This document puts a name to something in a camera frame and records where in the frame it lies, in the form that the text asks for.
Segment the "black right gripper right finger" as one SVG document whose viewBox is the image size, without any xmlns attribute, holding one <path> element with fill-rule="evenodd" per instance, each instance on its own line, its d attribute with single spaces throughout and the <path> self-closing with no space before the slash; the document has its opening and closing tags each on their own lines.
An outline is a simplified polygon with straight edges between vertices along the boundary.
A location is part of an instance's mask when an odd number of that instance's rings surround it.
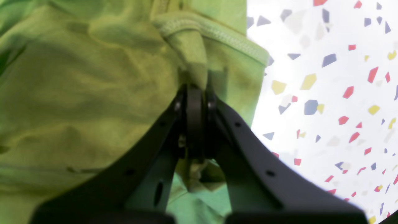
<svg viewBox="0 0 398 224">
<path fill-rule="evenodd" d="M 194 148 L 224 173 L 232 209 L 226 224 L 367 223 L 361 209 L 281 162 L 210 89 L 194 89 Z"/>
</svg>

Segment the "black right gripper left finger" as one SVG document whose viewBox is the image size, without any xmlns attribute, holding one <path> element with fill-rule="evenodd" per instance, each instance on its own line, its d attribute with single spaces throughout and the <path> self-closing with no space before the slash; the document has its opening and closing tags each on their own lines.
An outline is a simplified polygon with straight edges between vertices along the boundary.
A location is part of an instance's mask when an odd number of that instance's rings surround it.
<svg viewBox="0 0 398 224">
<path fill-rule="evenodd" d="M 188 85 L 125 155 L 92 179 L 39 205 L 31 224 L 175 224 L 165 212 L 185 131 Z"/>
</svg>

